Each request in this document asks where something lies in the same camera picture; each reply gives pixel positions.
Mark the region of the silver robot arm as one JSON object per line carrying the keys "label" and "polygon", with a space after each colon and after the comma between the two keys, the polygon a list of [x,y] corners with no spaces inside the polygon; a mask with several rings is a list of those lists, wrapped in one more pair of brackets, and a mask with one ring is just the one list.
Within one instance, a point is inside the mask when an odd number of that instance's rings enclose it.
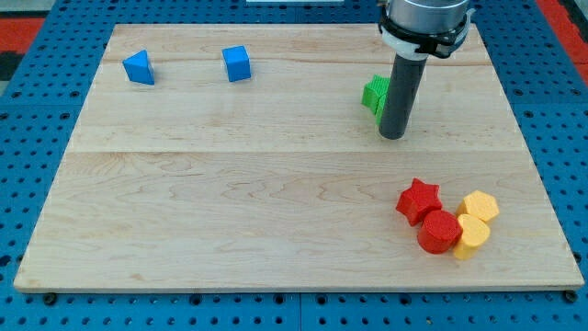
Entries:
{"label": "silver robot arm", "polygon": [[456,28],[468,7],[469,0],[389,0],[386,14],[403,29],[436,34]]}

